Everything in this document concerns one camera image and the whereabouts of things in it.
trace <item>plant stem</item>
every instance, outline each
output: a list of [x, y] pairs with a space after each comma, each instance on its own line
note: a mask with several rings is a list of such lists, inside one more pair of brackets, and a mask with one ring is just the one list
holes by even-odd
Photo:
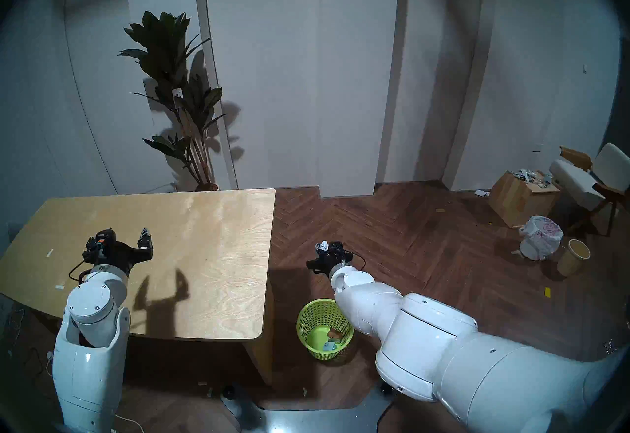
[[[190, 148], [188, 148], [188, 157], [190, 158], [190, 166], [188, 167], [188, 171], [193, 176], [193, 179], [195, 179], [195, 181], [198, 184], [201, 184], [202, 183], [201, 182], [201, 175], [199, 175], [199, 170], [197, 168], [197, 164], [195, 163], [195, 159], [193, 157], [193, 154], [190, 152]], [[190, 169], [191, 166], [195, 169], [195, 172], [197, 173], [197, 176], [195, 176], [193, 171]]]
[[210, 177], [212, 180], [214, 180], [214, 169], [212, 167], [212, 163], [210, 162], [210, 152], [208, 152], [206, 139], [207, 139], [207, 133], [206, 133], [206, 130], [204, 129], [204, 132], [201, 133], [201, 144], [202, 144], [202, 147], [204, 148], [205, 161], [208, 165], [208, 170], [210, 171]]
[[195, 147], [195, 150], [197, 152], [197, 156], [199, 157], [199, 163], [201, 164], [201, 168], [204, 171], [204, 175], [205, 175], [205, 177], [207, 179], [207, 182], [211, 182], [210, 181], [210, 174], [208, 173], [208, 169], [205, 166], [204, 159], [203, 159], [203, 157], [201, 155], [201, 152], [199, 151], [199, 147], [197, 146], [197, 140], [193, 138], [191, 140], [191, 142], [192, 142], [193, 146]]

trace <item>plastic bag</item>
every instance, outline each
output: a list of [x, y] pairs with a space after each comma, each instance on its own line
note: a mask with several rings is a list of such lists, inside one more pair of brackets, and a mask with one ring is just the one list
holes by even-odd
[[532, 216], [520, 229], [523, 236], [521, 253], [530, 260], [545, 260], [560, 246], [563, 233], [560, 227], [544, 216]]

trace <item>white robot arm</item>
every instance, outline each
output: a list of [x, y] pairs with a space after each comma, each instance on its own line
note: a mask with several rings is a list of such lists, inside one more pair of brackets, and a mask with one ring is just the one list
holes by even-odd
[[70, 292], [55, 342], [52, 377], [64, 424], [76, 432], [109, 432], [120, 402], [131, 317], [121, 305], [134, 264], [153, 257], [143, 229], [138, 248], [116, 241], [112, 229], [90, 237], [83, 272]]
[[385, 382], [420, 401], [440, 401], [470, 431], [546, 432], [558, 418], [577, 422], [627, 347], [598, 362], [576, 362], [479, 333], [477, 322], [434, 299], [403, 297], [349, 262], [340, 242], [322, 242], [307, 262], [325, 273], [354, 328], [378, 337]]

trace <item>cable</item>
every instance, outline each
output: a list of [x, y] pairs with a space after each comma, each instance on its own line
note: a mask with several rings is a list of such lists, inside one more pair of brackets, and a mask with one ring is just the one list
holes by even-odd
[[11, 327], [14, 330], [18, 331], [18, 334], [15, 335], [15, 340], [13, 341], [13, 346], [11, 346], [11, 349], [9, 349], [9, 355], [13, 356], [13, 349], [15, 348], [15, 343], [18, 342], [18, 338], [19, 338], [19, 332], [22, 331], [22, 321], [24, 320], [24, 311], [26, 308], [22, 308], [22, 309], [18, 309], [17, 311], [13, 311], [14, 313], [22, 313], [22, 317], [19, 319], [19, 323], [18, 323], [18, 327], [16, 328], [15, 326], [13, 326], [13, 323], [9, 321], [9, 324], [11, 325]]
[[46, 362], [46, 373], [52, 377], [52, 374], [50, 372], [48, 372], [48, 366], [50, 365], [50, 363], [52, 362], [52, 358], [53, 358], [53, 354], [52, 352], [48, 352], [46, 353], [46, 357], [48, 358], [48, 362]]
[[79, 282], [79, 279], [75, 279], [75, 278], [72, 276], [72, 273], [73, 273], [76, 269], [78, 269], [81, 265], [83, 265], [84, 263], [85, 263], [85, 258], [84, 258], [82, 261], [80, 261], [79, 263], [77, 263], [77, 264], [74, 266], [74, 268], [73, 268], [70, 272], [68, 272], [68, 277], [70, 277], [72, 280], [75, 280], [76, 282]]
[[114, 416], [116, 416], [116, 418], [122, 419], [124, 421], [129, 421], [129, 422], [132, 422], [132, 423], [136, 423], [138, 425], [138, 428], [140, 428], [140, 431], [142, 433], [144, 433], [144, 429], [142, 429], [142, 426], [140, 425], [140, 423], [138, 421], [134, 421], [134, 420], [128, 419], [128, 418], [123, 418], [122, 416], [118, 416], [117, 414], [114, 415]]
[[346, 250], [347, 250], [348, 252], [352, 253], [352, 255], [356, 255], [356, 256], [358, 256], [359, 258], [361, 258], [361, 260], [363, 260], [363, 267], [361, 267], [360, 269], [358, 269], [359, 271], [362, 271], [362, 270], [365, 268], [365, 264], [367, 263], [367, 262], [365, 261], [365, 259], [363, 258], [363, 256], [359, 255], [357, 252], [353, 252], [352, 250], [348, 250], [347, 248], [346, 248]]

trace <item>metal base plate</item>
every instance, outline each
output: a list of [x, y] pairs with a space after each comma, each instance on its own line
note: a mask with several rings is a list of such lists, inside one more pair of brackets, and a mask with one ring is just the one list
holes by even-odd
[[243, 432], [256, 433], [322, 433], [352, 431], [377, 433], [377, 424], [389, 408], [396, 392], [389, 386], [375, 386], [352, 409], [316, 411], [266, 410], [256, 406], [239, 385], [225, 388], [221, 401], [234, 415]]

